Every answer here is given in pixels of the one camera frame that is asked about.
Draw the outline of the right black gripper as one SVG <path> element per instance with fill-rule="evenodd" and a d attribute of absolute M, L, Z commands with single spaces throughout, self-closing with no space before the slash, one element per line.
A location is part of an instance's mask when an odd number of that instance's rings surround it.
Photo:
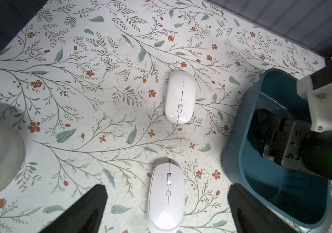
<path fill-rule="evenodd" d="M 273 116 L 266 136 L 266 156 L 275 163 L 332 180 L 332 131 L 314 132 L 308 122 Z"/>

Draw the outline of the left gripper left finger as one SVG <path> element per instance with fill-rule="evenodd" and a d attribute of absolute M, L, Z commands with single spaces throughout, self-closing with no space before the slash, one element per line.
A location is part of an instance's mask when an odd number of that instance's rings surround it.
<path fill-rule="evenodd" d="M 107 200 L 106 187 L 97 184 L 41 232 L 97 233 Z"/>

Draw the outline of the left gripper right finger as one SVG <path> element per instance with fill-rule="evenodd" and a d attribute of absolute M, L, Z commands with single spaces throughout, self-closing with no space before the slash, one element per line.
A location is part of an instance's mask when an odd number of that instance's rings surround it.
<path fill-rule="evenodd" d="M 230 186 L 228 202 L 239 233 L 296 232 L 239 183 Z"/>

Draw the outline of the teal plastic storage box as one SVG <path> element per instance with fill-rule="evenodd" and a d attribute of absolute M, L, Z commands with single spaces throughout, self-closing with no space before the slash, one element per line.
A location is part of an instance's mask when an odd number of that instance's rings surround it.
<path fill-rule="evenodd" d="M 254 112 L 310 122 L 306 100 L 296 92 L 297 80 L 270 69 L 244 94 L 222 155 L 223 170 L 272 210 L 301 227 L 318 227 L 332 201 L 331 182 L 325 178 L 281 167 L 262 158 L 247 135 Z"/>

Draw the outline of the silver grey mouse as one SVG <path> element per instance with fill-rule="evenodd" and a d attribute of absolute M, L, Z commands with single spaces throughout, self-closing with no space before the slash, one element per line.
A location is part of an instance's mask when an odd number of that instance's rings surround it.
<path fill-rule="evenodd" d="M 332 224 L 332 201 L 328 204 L 326 217 L 323 218 L 322 224 L 318 227 L 301 227 L 299 225 L 295 225 L 297 230 L 300 233 L 327 233 Z"/>

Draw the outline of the white logo mouse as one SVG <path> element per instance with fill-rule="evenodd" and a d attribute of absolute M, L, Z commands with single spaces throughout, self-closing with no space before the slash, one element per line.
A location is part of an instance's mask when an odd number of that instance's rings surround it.
<path fill-rule="evenodd" d="M 151 233 L 176 233 L 183 221 L 185 208 L 184 174 L 172 163 L 155 167 L 151 177 L 146 222 Z"/>

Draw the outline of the white slim mouse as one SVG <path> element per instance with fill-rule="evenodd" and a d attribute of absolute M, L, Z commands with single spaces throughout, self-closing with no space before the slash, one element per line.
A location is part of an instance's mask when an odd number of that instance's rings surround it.
<path fill-rule="evenodd" d="M 183 71 L 170 74 L 166 92 L 165 115 L 172 123 L 186 124 L 194 113 L 196 82 L 194 77 Z"/>

